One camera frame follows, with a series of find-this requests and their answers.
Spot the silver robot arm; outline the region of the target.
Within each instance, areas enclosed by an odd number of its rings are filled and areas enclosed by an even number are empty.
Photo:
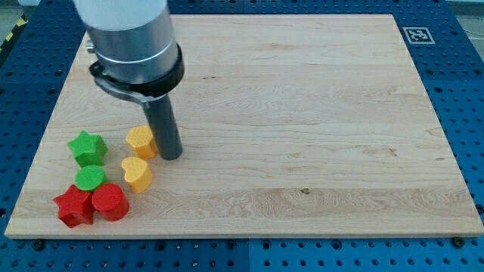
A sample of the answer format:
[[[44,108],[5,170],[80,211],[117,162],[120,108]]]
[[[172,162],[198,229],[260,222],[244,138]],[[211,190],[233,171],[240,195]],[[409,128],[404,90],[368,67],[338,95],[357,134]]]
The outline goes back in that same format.
[[[74,0],[97,60],[89,71],[109,95],[140,105],[160,156],[182,154],[169,93],[185,64],[167,0]]]

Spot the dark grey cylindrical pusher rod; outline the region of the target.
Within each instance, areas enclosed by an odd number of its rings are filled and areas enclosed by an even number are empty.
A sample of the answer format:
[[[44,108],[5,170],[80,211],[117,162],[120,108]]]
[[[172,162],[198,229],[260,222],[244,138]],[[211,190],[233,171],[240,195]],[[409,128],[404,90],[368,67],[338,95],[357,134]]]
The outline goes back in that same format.
[[[182,154],[182,141],[169,95],[149,97],[144,102],[144,114],[160,156],[165,160],[179,158]]]

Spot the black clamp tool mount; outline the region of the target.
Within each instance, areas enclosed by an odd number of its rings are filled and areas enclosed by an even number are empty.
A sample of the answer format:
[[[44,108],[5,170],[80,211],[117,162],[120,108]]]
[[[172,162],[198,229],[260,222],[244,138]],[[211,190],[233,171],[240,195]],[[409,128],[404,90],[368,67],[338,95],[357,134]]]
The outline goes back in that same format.
[[[133,84],[120,82],[109,76],[105,68],[96,61],[89,67],[95,84],[107,94],[136,104],[146,104],[166,96],[174,89],[185,74],[182,48],[176,44],[177,60],[173,68],[164,76],[147,83]]]

